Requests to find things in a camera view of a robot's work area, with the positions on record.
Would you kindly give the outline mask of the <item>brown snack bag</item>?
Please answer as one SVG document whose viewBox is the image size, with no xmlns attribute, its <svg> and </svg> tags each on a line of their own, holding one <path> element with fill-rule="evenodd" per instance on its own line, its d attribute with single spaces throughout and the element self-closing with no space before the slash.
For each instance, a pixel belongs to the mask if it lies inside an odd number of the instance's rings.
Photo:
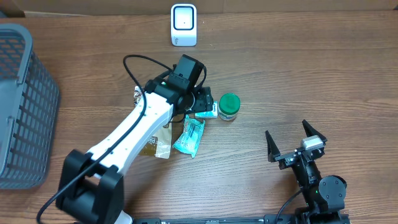
<svg viewBox="0 0 398 224">
<path fill-rule="evenodd" d="M 153 156 L 161 159 L 168 159 L 172 144 L 172 125 L 169 124 L 172 115 L 172 106 L 166 99 L 155 93 L 143 93 L 138 86 L 134 89 L 134 104 L 138 111 L 144 106 L 142 96 L 146 96 L 147 106 L 144 116 L 140 120 L 136 131 L 152 133 L 153 135 L 146 142 L 139 153 L 141 156 Z"/>
</svg>

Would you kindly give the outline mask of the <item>teal wipes packet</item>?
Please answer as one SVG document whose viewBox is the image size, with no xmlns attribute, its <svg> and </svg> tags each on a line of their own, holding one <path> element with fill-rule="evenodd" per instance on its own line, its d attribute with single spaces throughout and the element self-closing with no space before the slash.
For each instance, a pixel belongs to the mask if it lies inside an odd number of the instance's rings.
<svg viewBox="0 0 398 224">
<path fill-rule="evenodd" d="M 205 130 L 205 120 L 197 120 L 185 115 L 183 131 L 172 147 L 183 154 L 189 154 L 194 158 L 198 152 L 201 138 Z"/>
</svg>

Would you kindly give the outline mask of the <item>teal tissue pack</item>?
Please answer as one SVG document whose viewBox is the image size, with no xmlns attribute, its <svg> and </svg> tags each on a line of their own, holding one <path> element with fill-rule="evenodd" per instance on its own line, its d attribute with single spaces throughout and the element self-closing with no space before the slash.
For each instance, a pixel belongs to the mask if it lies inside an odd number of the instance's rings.
<svg viewBox="0 0 398 224">
<path fill-rule="evenodd" d="M 216 119 L 218 117 L 218 102 L 214 101 L 212 110 L 206 112 L 195 113 L 195 118 L 200 119 Z"/>
</svg>

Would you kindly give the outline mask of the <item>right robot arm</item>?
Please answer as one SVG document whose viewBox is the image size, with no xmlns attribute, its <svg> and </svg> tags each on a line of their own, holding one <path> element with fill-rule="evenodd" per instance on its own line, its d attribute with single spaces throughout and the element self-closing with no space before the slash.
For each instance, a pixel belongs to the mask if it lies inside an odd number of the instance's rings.
<svg viewBox="0 0 398 224">
<path fill-rule="evenodd" d="M 279 169 L 291 168 L 299 186 L 275 215 L 264 218 L 271 223 L 350 224 L 349 216 L 342 215 L 345 208 L 346 181 L 338 175 L 321 176 L 315 163 L 325 152 L 327 138 L 313 128 L 308 121 L 302 121 L 306 138 L 300 147 L 288 154 L 281 154 L 271 134 L 266 131 L 269 162 L 278 162 Z M 295 213 L 282 216 L 282 212 L 298 195 L 303 195 L 306 206 Z"/>
</svg>

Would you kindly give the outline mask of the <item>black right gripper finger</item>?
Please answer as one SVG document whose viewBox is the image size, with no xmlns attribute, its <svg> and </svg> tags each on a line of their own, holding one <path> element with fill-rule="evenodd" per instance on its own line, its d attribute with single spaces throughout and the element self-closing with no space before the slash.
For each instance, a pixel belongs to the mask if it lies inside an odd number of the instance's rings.
<svg viewBox="0 0 398 224">
<path fill-rule="evenodd" d="M 265 135 L 266 135 L 266 141 L 267 141 L 268 161 L 275 162 L 276 158 L 280 156 L 280 151 L 279 151 L 278 147 L 276 146 L 269 131 L 266 131 Z"/>
<path fill-rule="evenodd" d="M 315 128 L 313 128 L 307 120 L 304 119 L 302 121 L 302 124 L 308 138 L 312 136 L 318 136 L 324 143 L 327 142 L 327 138 L 323 134 L 318 132 Z"/>
</svg>

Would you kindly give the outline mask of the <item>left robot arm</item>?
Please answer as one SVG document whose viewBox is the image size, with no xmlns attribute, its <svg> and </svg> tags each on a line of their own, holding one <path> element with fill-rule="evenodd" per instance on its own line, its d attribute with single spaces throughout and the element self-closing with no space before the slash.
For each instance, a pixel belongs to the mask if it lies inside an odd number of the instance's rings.
<svg viewBox="0 0 398 224">
<path fill-rule="evenodd" d="M 132 112 L 86 153 L 65 158 L 58 192 L 49 200 L 80 223 L 133 223 L 124 211 L 124 176 L 149 139 L 177 115 L 210 111 L 203 63 L 182 55 L 173 67 L 137 84 L 142 96 Z"/>
</svg>

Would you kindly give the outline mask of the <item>green lid jar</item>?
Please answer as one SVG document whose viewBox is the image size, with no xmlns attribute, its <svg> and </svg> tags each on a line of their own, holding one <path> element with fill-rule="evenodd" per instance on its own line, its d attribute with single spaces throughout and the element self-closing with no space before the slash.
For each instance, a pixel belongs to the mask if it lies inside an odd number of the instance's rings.
<svg viewBox="0 0 398 224">
<path fill-rule="evenodd" d="M 240 98 L 234 93 L 224 94 L 218 102 L 218 116 L 225 121 L 234 120 L 241 106 Z"/>
</svg>

